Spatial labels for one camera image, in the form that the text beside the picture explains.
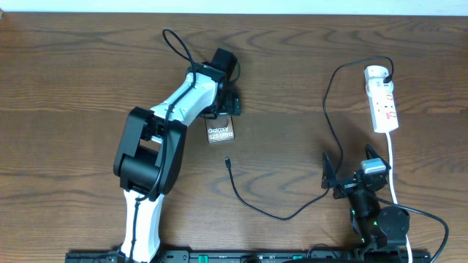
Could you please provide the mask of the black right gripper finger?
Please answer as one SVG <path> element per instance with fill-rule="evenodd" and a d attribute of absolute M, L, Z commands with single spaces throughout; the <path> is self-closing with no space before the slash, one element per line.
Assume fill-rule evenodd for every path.
<path fill-rule="evenodd" d="M 384 160 L 384 158 L 382 158 L 376 151 L 375 149 L 373 149 L 372 146 L 370 146 L 370 144 L 366 144 L 365 146 L 365 153 L 366 153 L 366 158 L 369 160 L 369 159 L 379 159 L 384 165 L 385 165 L 385 168 L 386 170 L 390 170 L 390 165 L 389 163 L 387 163 L 386 160 Z"/>
<path fill-rule="evenodd" d="M 336 173 L 327 153 L 322 154 L 322 182 L 321 188 L 333 188 L 336 186 Z"/>

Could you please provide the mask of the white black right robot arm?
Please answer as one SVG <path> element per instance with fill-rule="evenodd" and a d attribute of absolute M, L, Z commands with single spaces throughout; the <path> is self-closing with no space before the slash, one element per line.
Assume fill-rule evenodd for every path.
<path fill-rule="evenodd" d="M 348 199 L 352 222 L 363 242 L 372 250 L 407 244 L 410 215 L 393 203 L 381 207 L 376 192 L 387 185 L 390 165 L 375 150 L 365 147 L 366 160 L 349 178 L 338 179 L 327 153 L 322 155 L 323 189 L 332 189 L 334 199 Z"/>

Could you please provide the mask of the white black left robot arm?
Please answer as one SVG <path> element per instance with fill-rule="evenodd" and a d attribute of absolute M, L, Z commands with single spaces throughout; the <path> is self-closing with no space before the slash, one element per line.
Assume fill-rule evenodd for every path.
<path fill-rule="evenodd" d="M 118 262 L 152 262 L 159 253 L 162 202 L 181 170 L 186 133 L 200 116 L 240 115 L 231 76 L 238 59 L 218 48 L 210 61 L 187 69 L 182 85 L 165 101 L 127 117 L 113 165 L 127 202 L 127 229 Z"/>

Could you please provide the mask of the white power strip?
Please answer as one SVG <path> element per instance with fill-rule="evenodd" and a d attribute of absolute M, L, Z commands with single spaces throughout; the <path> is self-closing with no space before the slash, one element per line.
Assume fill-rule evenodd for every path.
<path fill-rule="evenodd" d="M 371 78 L 366 83 L 366 93 L 374 132 L 389 133 L 399 127 L 393 82 L 384 83 L 383 78 Z"/>

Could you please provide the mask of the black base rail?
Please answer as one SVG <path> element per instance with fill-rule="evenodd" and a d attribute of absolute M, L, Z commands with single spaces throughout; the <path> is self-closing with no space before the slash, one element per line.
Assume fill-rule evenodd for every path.
<path fill-rule="evenodd" d="M 412 262 L 426 263 L 431 261 L 429 252 L 412 252 Z M 133 262 L 144 262 L 136 259 Z M 118 251 L 106 252 L 70 252 L 67 253 L 64 262 L 89 262 L 89 263 L 116 263 L 127 262 L 124 256 Z M 150 262 L 163 263 L 244 263 L 244 262 L 408 262 L 405 253 L 396 251 L 368 252 L 363 256 L 363 260 L 356 257 L 352 251 L 332 251 L 330 248 L 319 247 L 310 252 L 301 251 L 161 251 L 156 254 Z"/>

